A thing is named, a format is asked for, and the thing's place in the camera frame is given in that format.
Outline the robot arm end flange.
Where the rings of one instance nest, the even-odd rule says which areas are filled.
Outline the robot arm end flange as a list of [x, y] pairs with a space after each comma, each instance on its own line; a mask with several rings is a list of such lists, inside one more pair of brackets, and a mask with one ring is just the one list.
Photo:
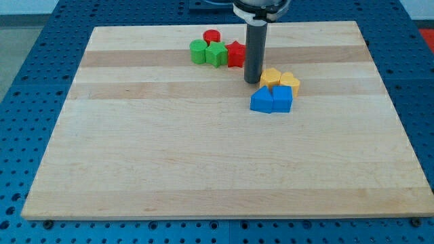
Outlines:
[[233, 12], [252, 26], [276, 22], [284, 16], [291, 0], [233, 0]]

